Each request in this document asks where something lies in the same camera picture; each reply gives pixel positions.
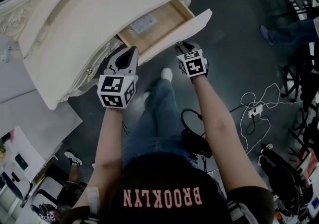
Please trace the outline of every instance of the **mirror frame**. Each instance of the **mirror frame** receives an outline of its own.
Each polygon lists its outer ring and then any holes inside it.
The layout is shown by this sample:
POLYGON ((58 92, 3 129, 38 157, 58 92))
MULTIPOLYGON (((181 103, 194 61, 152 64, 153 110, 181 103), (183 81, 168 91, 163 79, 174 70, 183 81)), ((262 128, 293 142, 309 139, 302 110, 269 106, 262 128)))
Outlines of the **mirror frame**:
POLYGON ((4 0, 0 3, 0 33, 17 41, 27 23, 27 14, 32 12, 32 0, 4 0))

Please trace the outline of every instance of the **power strip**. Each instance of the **power strip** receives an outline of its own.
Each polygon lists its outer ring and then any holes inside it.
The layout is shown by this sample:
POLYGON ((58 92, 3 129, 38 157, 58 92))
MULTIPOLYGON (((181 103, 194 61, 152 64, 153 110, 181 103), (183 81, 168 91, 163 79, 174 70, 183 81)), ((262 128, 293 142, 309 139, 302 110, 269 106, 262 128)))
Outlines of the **power strip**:
POLYGON ((256 115, 261 115, 261 112, 263 111, 263 105, 259 104, 256 107, 251 108, 248 111, 248 117, 252 118, 252 117, 256 117, 256 115))

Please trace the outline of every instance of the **floor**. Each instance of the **floor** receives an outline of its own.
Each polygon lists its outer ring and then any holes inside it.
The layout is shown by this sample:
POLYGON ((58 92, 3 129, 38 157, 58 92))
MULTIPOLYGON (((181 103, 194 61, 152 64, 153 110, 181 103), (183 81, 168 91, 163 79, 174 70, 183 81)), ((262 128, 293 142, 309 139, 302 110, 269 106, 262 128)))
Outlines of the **floor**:
MULTIPOLYGON (((210 64, 208 79, 230 110, 240 105, 240 98, 245 92, 254 92, 259 99, 265 88, 272 83, 277 83, 280 88, 283 86, 282 67, 293 57, 298 48, 269 46, 260 36, 259 26, 264 24, 273 27, 296 20, 295 17, 276 18, 276 15, 287 11, 287 6, 287 0, 192 0, 190 9, 195 15, 208 8, 213 11, 207 27, 190 40, 198 43, 203 49, 210 64)), ((181 112, 184 108, 191 108, 199 111, 193 86, 179 71, 174 50, 169 48, 139 67, 138 92, 125 111, 125 124, 129 129, 134 128, 144 110, 143 92, 159 77, 163 67, 170 67, 173 71, 172 84, 178 110, 181 112)), ((271 87, 263 100, 276 102, 278 94, 278 89, 271 87)), ((243 102, 249 103, 252 100, 253 97, 248 95, 243 102)), ((59 158, 57 165, 65 172, 69 172, 70 166, 63 152, 66 149, 71 150, 82 159, 84 164, 79 171, 82 180, 87 182, 92 173, 91 164, 94 161, 105 110, 97 97, 96 88, 81 97, 71 98, 69 103, 83 119, 83 123, 64 140, 57 154, 59 158)), ((288 160, 288 146, 292 140, 287 128, 295 122, 299 107, 300 104, 279 105, 263 111, 263 115, 267 115, 271 122, 271 129, 264 138, 264 143, 272 142, 275 150, 288 160)), ((232 112, 238 132, 243 111, 244 108, 241 108, 232 112)), ((186 122, 198 133, 203 132, 202 124, 196 116, 189 114, 186 122)), ((251 120, 245 115, 242 122, 244 130, 250 123, 251 120)), ((267 129, 267 121, 256 124, 256 131, 247 136, 249 149, 260 140, 267 129)), ((246 148, 245 139, 241 137, 241 141, 246 148)), ((260 144, 249 153, 249 157, 260 174, 266 178, 257 165, 259 151, 260 144)), ((215 168, 214 160, 212 158, 207 160, 207 169, 210 171, 215 168)), ((214 177, 220 180, 218 172, 214 172, 214 177)))

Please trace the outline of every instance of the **white sneaker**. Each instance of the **white sneaker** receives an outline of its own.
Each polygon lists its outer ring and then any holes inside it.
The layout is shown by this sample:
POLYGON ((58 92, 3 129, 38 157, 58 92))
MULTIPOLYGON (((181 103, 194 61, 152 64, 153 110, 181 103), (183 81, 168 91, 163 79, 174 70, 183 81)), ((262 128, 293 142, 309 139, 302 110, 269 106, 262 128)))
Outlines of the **white sneaker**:
POLYGON ((260 153, 263 154, 264 150, 272 150, 274 146, 271 143, 268 143, 264 148, 261 149, 260 153))
POLYGON ((160 77, 162 79, 169 80, 169 82, 171 83, 171 81, 173 80, 173 73, 172 73, 170 68, 165 67, 162 69, 162 71, 160 73, 160 77))
POLYGON ((146 99, 150 96, 151 92, 150 91, 145 91, 143 94, 143 102, 145 103, 146 99))
POLYGON ((259 165, 259 166, 261 166, 260 159, 261 159, 262 157, 264 157, 264 156, 263 156, 263 155, 260 155, 260 156, 258 157, 258 165, 259 165))
POLYGON ((71 152, 66 151, 64 155, 70 160, 71 165, 82 166, 82 160, 76 158, 71 152))

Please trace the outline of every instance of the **blue jeans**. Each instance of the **blue jeans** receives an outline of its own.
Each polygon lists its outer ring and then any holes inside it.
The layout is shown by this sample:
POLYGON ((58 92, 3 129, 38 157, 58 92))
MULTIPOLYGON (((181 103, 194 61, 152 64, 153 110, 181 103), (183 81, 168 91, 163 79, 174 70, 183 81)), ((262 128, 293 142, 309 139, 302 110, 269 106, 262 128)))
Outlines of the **blue jeans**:
POLYGON ((313 19, 301 20, 285 27, 269 30, 268 36, 274 44, 307 44, 319 42, 313 19))
POLYGON ((145 111, 134 131, 124 139, 123 167, 133 159, 153 152, 168 152, 186 158, 193 166, 189 151, 182 147, 181 123, 174 91, 168 80, 161 79, 151 89, 145 103, 145 111))

